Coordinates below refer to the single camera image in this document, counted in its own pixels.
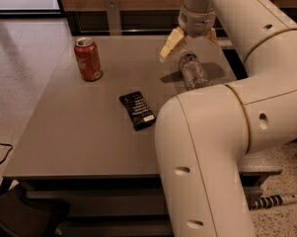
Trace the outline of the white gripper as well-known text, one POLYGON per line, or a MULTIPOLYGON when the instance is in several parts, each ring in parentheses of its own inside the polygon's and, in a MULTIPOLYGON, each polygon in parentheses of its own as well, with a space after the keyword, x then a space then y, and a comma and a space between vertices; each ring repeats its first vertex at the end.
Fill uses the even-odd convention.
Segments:
POLYGON ((186 36, 198 38, 205 36, 214 44, 218 44, 213 27, 216 15, 209 12, 193 12, 183 5, 179 13, 179 27, 173 29, 162 47, 159 60, 165 62, 180 46, 186 43, 186 36))

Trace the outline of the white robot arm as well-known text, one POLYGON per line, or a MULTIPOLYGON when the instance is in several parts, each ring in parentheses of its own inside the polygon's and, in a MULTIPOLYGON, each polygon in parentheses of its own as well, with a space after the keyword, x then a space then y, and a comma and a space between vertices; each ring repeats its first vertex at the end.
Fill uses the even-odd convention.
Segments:
POLYGON ((297 138, 297 23, 269 0, 185 0, 185 34, 215 21, 248 76, 169 100, 157 161, 175 237, 256 237, 237 162, 297 138))

